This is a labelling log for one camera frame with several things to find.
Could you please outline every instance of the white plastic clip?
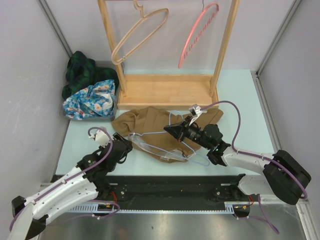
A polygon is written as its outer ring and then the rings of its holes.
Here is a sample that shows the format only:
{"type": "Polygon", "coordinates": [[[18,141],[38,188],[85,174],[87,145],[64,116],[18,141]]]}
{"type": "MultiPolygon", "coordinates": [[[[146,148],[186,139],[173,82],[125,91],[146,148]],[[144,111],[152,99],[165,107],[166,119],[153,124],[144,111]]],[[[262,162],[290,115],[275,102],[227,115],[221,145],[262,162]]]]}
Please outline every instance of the white plastic clip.
{"type": "Polygon", "coordinates": [[[190,121],[189,126],[196,121],[200,115],[202,114],[201,107],[198,104],[193,105],[189,108],[190,113],[192,114],[192,119],[190,121]]]}
{"type": "Polygon", "coordinates": [[[103,131],[101,131],[99,129],[95,132],[95,134],[91,134],[89,136],[89,138],[93,139],[94,141],[96,141],[101,147],[107,146],[108,143],[110,142],[109,137],[103,131]]]}

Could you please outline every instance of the clothing pile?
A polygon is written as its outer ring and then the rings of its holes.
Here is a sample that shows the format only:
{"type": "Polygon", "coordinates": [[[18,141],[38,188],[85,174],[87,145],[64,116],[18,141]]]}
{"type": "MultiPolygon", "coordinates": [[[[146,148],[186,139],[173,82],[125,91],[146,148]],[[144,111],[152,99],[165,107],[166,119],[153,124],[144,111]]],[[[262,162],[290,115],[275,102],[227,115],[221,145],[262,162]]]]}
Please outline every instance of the clothing pile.
{"type": "Polygon", "coordinates": [[[65,78],[69,84],[62,90],[62,106],[68,118],[83,120],[113,114],[119,87],[114,69],[97,67],[93,59],[76,51],[68,62],[65,78]]]}

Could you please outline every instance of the wooden clothes rack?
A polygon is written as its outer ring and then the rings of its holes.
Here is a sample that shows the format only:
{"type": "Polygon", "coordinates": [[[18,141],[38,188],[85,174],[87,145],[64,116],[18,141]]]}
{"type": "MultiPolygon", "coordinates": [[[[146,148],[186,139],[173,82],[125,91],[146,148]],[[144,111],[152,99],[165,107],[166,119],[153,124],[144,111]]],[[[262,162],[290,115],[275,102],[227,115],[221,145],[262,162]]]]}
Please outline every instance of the wooden clothes rack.
{"type": "MultiPolygon", "coordinates": [[[[113,53],[117,44],[107,5],[105,0],[97,1],[110,50],[113,53]]],[[[205,107],[211,103],[217,102],[219,100],[217,82],[237,15],[239,2],[240,0],[232,0],[231,2],[213,75],[123,74],[121,64],[118,64],[116,65],[116,72],[121,86],[118,108],[120,110],[132,110],[153,106],[167,110],[187,110],[194,104],[205,107]]],[[[115,52],[114,58],[119,60],[120,58],[117,52],[118,51],[115,52]]]]}

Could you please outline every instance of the blue floral cloth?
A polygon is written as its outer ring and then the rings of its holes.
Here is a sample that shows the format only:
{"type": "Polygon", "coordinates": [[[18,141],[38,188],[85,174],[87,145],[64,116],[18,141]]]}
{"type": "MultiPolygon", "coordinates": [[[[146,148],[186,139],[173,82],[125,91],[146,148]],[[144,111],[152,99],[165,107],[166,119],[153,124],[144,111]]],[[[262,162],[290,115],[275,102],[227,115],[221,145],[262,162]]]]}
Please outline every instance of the blue floral cloth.
{"type": "Polygon", "coordinates": [[[105,80],[76,92],[68,97],[62,106],[67,117],[82,120],[112,115],[114,101],[115,82],[105,80]]]}

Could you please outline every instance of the wooden shelf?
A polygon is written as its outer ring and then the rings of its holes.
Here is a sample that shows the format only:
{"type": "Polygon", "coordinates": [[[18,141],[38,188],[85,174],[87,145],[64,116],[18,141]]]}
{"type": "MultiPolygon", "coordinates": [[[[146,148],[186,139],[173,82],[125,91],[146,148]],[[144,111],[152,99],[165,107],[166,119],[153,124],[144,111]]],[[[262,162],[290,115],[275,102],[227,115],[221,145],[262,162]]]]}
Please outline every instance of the wooden shelf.
{"type": "Polygon", "coordinates": [[[217,90],[210,96],[206,74],[130,74],[125,75],[127,92],[120,93],[118,109],[132,110],[149,106],[166,110],[188,110],[218,101],[217,90]]]}

